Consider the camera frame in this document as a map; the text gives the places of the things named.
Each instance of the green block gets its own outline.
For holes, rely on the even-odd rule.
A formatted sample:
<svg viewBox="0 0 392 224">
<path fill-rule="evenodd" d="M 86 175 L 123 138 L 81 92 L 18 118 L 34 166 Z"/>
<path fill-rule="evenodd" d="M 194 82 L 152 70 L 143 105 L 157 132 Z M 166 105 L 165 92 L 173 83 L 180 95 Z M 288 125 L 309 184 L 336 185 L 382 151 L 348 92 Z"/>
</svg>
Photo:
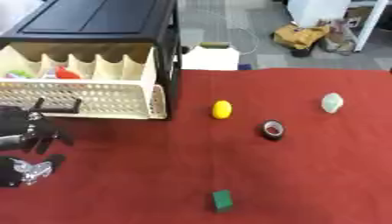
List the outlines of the green block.
<svg viewBox="0 0 392 224">
<path fill-rule="evenodd" d="M 225 213 L 233 206 L 233 201 L 229 190 L 223 190 L 213 193 L 213 203 L 217 213 Z"/>
</svg>

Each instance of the roll of tape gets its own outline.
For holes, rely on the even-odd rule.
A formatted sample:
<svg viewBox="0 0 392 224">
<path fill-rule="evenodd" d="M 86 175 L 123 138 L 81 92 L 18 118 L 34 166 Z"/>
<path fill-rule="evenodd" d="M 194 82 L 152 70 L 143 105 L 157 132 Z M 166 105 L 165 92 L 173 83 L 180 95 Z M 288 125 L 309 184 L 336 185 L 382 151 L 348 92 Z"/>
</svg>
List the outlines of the roll of tape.
<svg viewBox="0 0 392 224">
<path fill-rule="evenodd" d="M 285 128 L 277 120 L 268 120 L 262 124 L 262 136 L 271 141 L 279 141 L 284 136 Z"/>
</svg>

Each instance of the basket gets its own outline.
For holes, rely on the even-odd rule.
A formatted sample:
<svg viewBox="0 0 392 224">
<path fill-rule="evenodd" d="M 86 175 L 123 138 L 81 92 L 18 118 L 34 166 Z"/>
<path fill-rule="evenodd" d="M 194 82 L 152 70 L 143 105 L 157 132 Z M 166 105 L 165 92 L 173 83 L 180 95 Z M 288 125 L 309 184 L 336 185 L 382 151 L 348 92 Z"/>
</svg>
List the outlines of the basket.
<svg viewBox="0 0 392 224">
<path fill-rule="evenodd" d="M 43 108 L 71 108 L 78 114 L 49 116 L 165 119 L 165 92 L 156 85 L 155 48 L 147 44 L 18 43 L 0 51 L 0 104 L 30 109 L 44 98 Z M 80 80 L 42 79 L 62 66 Z M 23 70 L 32 79 L 6 79 Z"/>
</svg>

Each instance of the gray floor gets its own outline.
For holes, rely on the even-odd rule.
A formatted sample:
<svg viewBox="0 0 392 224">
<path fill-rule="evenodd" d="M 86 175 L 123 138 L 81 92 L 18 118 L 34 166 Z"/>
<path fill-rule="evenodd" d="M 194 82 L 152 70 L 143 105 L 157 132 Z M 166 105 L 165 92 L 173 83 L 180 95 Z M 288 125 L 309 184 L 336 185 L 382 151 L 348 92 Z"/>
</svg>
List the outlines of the gray floor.
<svg viewBox="0 0 392 224">
<path fill-rule="evenodd" d="M 182 39 L 186 46 L 203 41 L 230 42 L 241 63 L 267 67 L 384 69 L 392 67 L 392 32 L 375 31 L 365 49 L 351 56 L 315 49 L 305 59 L 293 58 L 269 35 L 290 22 L 280 3 L 270 0 L 179 0 Z"/>
</svg>

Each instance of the red felt surface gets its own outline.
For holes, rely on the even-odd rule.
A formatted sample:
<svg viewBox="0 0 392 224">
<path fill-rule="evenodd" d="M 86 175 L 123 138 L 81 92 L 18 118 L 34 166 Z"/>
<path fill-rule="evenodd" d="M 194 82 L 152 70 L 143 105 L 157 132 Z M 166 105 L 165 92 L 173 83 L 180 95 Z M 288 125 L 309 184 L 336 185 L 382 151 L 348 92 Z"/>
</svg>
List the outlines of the red felt surface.
<svg viewBox="0 0 392 224">
<path fill-rule="evenodd" d="M 67 162 L 36 185 L 0 190 L 2 224 L 392 222 L 392 76 L 376 71 L 183 72 L 172 122 L 66 120 Z M 337 92 L 336 115 L 320 108 Z M 209 116 L 233 103 L 228 120 Z M 255 127 L 278 119 L 285 138 Z M 39 158 L 28 155 L 30 161 Z M 215 214 L 209 195 L 229 189 Z"/>
</svg>

